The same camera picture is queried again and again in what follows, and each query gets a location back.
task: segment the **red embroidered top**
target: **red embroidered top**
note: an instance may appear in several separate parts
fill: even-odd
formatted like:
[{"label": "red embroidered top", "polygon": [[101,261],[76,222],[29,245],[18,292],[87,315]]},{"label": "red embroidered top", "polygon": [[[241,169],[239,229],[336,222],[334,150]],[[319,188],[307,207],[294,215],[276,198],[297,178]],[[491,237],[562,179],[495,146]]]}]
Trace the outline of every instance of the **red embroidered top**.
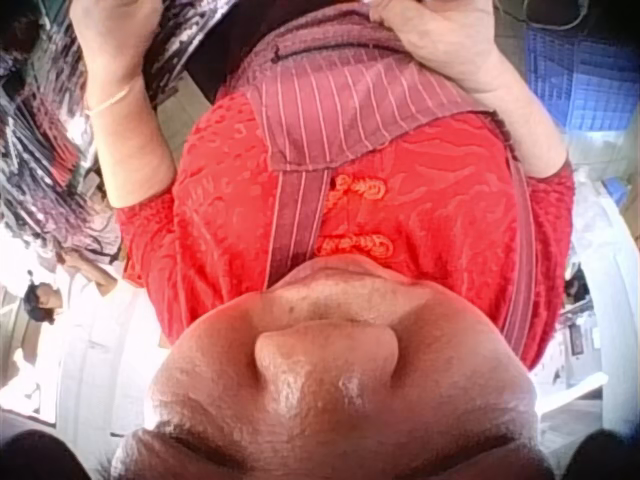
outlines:
[{"label": "red embroidered top", "polygon": [[[187,141],[172,189],[118,212],[170,342],[203,314],[265,285],[277,173],[246,97],[219,101]],[[533,319],[522,361],[544,353],[562,304],[573,180],[529,179]],[[360,253],[433,280],[498,328],[514,285],[516,210],[504,145],[476,114],[435,120],[336,169],[316,255]]]}]

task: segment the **sleeve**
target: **sleeve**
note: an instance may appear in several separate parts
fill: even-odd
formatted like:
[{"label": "sleeve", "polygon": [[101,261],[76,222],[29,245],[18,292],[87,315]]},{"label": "sleeve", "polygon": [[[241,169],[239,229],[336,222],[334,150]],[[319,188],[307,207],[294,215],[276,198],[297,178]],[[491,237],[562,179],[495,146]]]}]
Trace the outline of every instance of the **sleeve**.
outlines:
[{"label": "sleeve", "polygon": [[551,341],[563,304],[575,185],[569,162],[551,177],[529,178],[528,184],[536,235],[536,286],[522,360],[532,369]]},{"label": "sleeve", "polygon": [[116,213],[131,268],[147,289],[158,322],[174,343],[186,329],[184,299],[178,289],[179,257],[171,191]]}]

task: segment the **finger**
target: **finger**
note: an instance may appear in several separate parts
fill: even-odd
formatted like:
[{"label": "finger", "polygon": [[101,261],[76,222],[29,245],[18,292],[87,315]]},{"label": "finger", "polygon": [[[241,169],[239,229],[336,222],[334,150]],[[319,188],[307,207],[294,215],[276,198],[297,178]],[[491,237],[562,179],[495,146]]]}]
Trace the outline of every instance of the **finger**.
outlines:
[{"label": "finger", "polygon": [[416,21],[423,21],[429,10],[416,0],[373,0],[370,18],[398,32]]}]

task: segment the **eyebrow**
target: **eyebrow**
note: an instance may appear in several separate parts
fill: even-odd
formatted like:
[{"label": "eyebrow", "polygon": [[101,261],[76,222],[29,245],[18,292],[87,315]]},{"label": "eyebrow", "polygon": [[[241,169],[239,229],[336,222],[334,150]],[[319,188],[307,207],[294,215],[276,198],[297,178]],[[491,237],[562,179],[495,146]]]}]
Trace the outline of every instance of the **eyebrow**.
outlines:
[{"label": "eyebrow", "polygon": [[248,463],[243,458],[237,457],[188,427],[162,423],[153,432],[217,467],[225,468],[232,473],[244,474],[249,471]]},{"label": "eyebrow", "polygon": [[396,475],[394,480],[419,480],[436,475],[442,475],[449,470],[473,460],[480,455],[506,447],[515,442],[511,435],[496,435],[485,437],[481,441],[466,439],[454,452],[436,455],[435,458],[425,460],[417,467],[406,473]]}]

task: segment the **person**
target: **person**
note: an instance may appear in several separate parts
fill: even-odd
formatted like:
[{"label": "person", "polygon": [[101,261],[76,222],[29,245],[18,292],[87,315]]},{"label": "person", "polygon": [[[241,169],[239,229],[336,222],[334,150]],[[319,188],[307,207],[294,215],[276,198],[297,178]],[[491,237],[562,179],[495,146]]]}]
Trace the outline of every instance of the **person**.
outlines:
[{"label": "person", "polygon": [[162,2],[72,4],[173,344],[113,477],[552,478],[527,368],[562,302],[562,137],[491,0],[330,3],[230,72],[177,173],[141,73]]},{"label": "person", "polygon": [[[24,294],[24,308],[29,318],[38,323],[55,323],[56,313],[64,310],[82,309],[83,305],[93,304],[97,298],[107,297],[118,285],[118,280],[101,266],[87,259],[75,249],[65,249],[56,255],[58,258],[58,288],[49,283],[31,281]],[[82,274],[85,282],[75,281],[66,269]]]}]

